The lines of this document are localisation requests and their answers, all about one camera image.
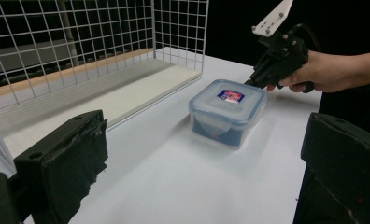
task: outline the transparent plastic box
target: transparent plastic box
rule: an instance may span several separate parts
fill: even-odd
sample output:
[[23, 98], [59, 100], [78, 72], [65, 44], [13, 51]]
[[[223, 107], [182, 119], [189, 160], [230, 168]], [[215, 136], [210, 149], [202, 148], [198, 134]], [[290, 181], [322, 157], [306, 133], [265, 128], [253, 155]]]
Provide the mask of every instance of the transparent plastic box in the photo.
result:
[[231, 148], [240, 148], [266, 103], [265, 90], [218, 79], [189, 101], [192, 130]]

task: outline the wire mesh cage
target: wire mesh cage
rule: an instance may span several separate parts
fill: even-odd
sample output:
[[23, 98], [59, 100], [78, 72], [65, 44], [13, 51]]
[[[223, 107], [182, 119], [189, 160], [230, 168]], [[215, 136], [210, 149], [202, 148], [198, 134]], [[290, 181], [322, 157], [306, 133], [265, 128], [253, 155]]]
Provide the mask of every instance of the wire mesh cage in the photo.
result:
[[[208, 0], [0, 0], [0, 134], [30, 120], [20, 114], [38, 117], [35, 104], [49, 107], [52, 95], [91, 97], [135, 80], [138, 64], [138, 77], [172, 65], [200, 76], [207, 14]], [[106, 90], [88, 86], [97, 82]], [[58, 99], [76, 104], [73, 95]]]

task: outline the white tabletop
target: white tabletop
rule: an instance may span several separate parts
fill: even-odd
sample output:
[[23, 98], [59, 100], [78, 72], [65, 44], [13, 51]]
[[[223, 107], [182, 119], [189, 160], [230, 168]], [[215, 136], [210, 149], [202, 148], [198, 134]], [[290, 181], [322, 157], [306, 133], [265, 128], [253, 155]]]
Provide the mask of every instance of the white tabletop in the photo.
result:
[[192, 132], [188, 102], [215, 79], [244, 82], [251, 66], [205, 57], [201, 79], [108, 130], [107, 169], [70, 223], [292, 223], [300, 151], [320, 92], [268, 93], [240, 149]]

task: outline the sticker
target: sticker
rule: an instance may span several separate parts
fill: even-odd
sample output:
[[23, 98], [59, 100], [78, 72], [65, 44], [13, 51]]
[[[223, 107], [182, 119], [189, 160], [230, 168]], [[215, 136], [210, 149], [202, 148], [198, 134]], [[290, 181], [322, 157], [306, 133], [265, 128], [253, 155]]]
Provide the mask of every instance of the sticker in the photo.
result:
[[228, 101], [232, 103], [240, 103], [243, 100], [245, 95], [237, 91], [223, 90], [217, 96], [220, 97], [224, 101]]

